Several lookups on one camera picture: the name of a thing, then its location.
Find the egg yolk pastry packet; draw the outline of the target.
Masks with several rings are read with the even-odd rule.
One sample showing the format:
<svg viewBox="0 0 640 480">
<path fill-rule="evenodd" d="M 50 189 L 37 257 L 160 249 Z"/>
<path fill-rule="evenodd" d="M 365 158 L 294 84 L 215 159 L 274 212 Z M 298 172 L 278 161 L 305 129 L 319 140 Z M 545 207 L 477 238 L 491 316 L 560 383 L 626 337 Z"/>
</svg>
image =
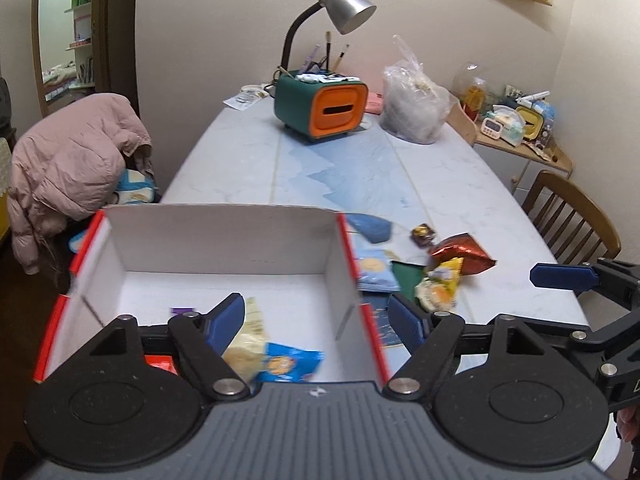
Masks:
<svg viewBox="0 0 640 480">
<path fill-rule="evenodd" d="M 453 280 L 424 278 L 414 288 L 414 296 L 428 312 L 449 312 L 456 306 L 458 283 Z"/>
</svg>

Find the cream white snack packet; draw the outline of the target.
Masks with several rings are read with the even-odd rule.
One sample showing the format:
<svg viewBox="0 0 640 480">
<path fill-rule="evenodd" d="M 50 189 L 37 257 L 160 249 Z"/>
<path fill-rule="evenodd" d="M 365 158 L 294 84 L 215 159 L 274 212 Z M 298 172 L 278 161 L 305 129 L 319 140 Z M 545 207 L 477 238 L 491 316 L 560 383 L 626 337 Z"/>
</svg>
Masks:
<svg viewBox="0 0 640 480">
<path fill-rule="evenodd" d="M 245 300 L 244 323 L 222 358 L 243 382 L 251 382 L 261 371 L 268 335 L 256 298 Z"/>
</svg>

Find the dark green snack packet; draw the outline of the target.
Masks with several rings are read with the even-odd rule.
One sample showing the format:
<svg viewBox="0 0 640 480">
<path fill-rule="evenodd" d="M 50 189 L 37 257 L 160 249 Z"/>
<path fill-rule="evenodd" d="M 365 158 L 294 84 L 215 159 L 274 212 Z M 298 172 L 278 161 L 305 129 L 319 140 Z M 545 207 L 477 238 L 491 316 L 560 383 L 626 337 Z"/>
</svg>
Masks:
<svg viewBox="0 0 640 480">
<path fill-rule="evenodd" d="M 397 260 L 392 260 L 390 266 L 398 281 L 401 295 L 416 302 L 416 286 L 424 279 L 424 266 Z"/>
</svg>

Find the light blue sun snack packet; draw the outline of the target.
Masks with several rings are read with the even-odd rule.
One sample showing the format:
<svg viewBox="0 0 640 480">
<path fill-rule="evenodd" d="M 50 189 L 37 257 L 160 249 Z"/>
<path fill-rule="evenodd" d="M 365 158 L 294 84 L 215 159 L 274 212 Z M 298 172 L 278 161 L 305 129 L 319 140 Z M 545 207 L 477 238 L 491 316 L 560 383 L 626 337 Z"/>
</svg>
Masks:
<svg viewBox="0 0 640 480">
<path fill-rule="evenodd" d="M 380 294 L 399 292 L 400 285 L 392 270 L 392 258 L 387 255 L 386 248 L 356 235 L 349 237 L 349 240 L 354 251 L 359 289 L 362 292 Z"/>
</svg>

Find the white blue printed packet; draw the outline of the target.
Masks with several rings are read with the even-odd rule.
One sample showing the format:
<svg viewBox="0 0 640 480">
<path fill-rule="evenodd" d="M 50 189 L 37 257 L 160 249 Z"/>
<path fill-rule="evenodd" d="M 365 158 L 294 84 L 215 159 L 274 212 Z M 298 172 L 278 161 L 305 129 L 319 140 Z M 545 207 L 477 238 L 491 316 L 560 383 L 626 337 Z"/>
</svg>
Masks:
<svg viewBox="0 0 640 480">
<path fill-rule="evenodd" d="M 306 382 L 324 360 L 321 351 L 303 350 L 268 342 L 262 364 L 253 378 L 255 385 L 264 382 Z"/>
</svg>

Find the red foil snack bag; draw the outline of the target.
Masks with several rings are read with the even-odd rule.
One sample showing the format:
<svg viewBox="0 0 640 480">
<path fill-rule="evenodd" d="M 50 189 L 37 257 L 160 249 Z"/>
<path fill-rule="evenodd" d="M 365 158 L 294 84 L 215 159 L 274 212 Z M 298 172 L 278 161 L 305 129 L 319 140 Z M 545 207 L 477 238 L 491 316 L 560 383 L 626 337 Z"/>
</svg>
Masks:
<svg viewBox="0 0 640 480">
<path fill-rule="evenodd" d="M 462 275 L 477 275 L 493 268 L 497 261 L 480 246 L 470 233 L 462 233 L 445 238 L 428 251 L 437 263 L 453 258 L 461 258 Z"/>
</svg>

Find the brown gold chocolate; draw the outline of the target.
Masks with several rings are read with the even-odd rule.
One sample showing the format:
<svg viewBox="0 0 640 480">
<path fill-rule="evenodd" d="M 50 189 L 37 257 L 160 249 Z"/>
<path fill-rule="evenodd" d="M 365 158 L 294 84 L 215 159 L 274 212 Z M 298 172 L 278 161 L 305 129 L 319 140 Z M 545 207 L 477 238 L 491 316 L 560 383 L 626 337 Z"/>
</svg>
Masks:
<svg viewBox="0 0 640 480">
<path fill-rule="evenodd" d="M 429 248 L 434 245 L 436 233 L 426 223 L 421 223 L 411 230 L 410 238 L 416 246 Z"/>
</svg>

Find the purple candy wrapper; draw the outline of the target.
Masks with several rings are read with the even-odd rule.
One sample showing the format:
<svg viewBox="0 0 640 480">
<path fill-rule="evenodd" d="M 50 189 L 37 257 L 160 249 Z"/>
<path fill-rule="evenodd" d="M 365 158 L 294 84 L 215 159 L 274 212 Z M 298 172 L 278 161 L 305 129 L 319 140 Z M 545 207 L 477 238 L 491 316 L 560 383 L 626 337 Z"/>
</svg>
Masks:
<svg viewBox="0 0 640 480">
<path fill-rule="evenodd" d="M 172 307 L 170 309 L 171 316 L 183 315 L 183 314 L 197 314 L 197 313 L 198 313 L 197 310 L 194 310 L 193 308 L 187 308 L 187 307 Z"/>
</svg>

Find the yellow snack packet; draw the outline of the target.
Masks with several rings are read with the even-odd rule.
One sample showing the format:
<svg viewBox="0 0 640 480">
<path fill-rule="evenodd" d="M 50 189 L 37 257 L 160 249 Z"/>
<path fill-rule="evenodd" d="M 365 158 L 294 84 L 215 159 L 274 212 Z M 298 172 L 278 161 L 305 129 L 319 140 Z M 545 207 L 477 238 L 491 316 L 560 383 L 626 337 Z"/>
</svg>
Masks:
<svg viewBox="0 0 640 480">
<path fill-rule="evenodd" d="M 441 263 L 437 268 L 431 270 L 430 280 L 446 290 L 450 296 L 454 296 L 459 286 L 463 263 L 464 260 L 461 257 Z"/>
</svg>

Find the red fried snack bag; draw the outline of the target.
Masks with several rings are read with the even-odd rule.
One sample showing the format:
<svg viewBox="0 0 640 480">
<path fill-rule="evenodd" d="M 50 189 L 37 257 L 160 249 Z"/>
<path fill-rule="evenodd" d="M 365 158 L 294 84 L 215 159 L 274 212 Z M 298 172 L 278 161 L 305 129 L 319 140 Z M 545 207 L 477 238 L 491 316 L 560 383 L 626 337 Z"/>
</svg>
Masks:
<svg viewBox="0 0 640 480">
<path fill-rule="evenodd" d="M 178 370 L 175 367 L 174 359 L 171 356 L 150 356 L 146 354 L 144 356 L 144 360 L 146 364 L 149 366 L 159 368 L 160 370 L 164 370 L 165 372 L 177 375 Z"/>
</svg>

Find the clear plastic bag of snacks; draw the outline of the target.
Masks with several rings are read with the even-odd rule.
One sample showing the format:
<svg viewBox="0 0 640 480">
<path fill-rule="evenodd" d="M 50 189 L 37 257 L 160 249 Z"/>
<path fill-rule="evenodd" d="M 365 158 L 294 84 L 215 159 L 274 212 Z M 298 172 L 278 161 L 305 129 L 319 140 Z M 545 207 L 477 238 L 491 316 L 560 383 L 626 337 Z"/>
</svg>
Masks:
<svg viewBox="0 0 640 480">
<path fill-rule="evenodd" d="M 433 144 L 457 100 L 424 73 L 422 63 L 401 36 L 394 35 L 393 40 L 401 59 L 383 70 L 380 126 L 398 139 Z"/>
</svg>

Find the brown wooden chair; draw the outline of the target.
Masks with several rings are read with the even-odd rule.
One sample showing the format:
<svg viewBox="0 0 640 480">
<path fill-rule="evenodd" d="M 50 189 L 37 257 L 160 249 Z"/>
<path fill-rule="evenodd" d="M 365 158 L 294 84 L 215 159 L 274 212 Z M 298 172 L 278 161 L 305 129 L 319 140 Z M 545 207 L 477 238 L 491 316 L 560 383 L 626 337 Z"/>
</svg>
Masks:
<svg viewBox="0 0 640 480">
<path fill-rule="evenodd" d="M 622 251 L 620 236 L 604 210 L 571 180 L 554 172 L 537 174 L 523 210 L 557 263 L 614 259 Z"/>
</svg>

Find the white digital timer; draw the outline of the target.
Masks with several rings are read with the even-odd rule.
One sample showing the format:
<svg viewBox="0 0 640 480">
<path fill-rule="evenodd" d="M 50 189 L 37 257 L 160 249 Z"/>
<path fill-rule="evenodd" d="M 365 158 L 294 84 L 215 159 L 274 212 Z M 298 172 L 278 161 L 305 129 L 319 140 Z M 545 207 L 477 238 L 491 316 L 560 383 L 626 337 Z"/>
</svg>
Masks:
<svg viewBox="0 0 640 480">
<path fill-rule="evenodd" d="M 480 133 L 492 140 L 499 140 L 503 130 L 503 124 L 495 119 L 485 117 L 480 124 Z"/>
</svg>

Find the pink padded jacket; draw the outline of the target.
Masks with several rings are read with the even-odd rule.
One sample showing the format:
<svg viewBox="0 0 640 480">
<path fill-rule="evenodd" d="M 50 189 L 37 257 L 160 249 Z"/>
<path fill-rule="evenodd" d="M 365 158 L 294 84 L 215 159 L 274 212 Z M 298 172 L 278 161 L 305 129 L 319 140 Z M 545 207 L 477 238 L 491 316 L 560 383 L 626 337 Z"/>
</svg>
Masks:
<svg viewBox="0 0 640 480">
<path fill-rule="evenodd" d="M 6 206 L 14 257 L 40 271 L 40 247 L 70 220 L 107 203 L 126 169 L 153 180 L 152 139 L 129 100 L 102 92 L 73 102 L 24 133 L 12 154 Z"/>
</svg>

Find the pink notebook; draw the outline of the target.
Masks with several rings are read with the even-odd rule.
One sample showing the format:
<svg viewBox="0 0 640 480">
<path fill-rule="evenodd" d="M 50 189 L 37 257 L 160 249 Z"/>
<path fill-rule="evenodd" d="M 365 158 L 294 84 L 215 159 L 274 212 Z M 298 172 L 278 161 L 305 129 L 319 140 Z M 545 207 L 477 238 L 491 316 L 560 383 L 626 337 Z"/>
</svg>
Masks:
<svg viewBox="0 0 640 480">
<path fill-rule="evenodd" d="M 383 109 L 383 95 L 382 93 L 372 92 L 368 93 L 366 107 L 364 111 L 368 114 L 379 115 Z"/>
</svg>

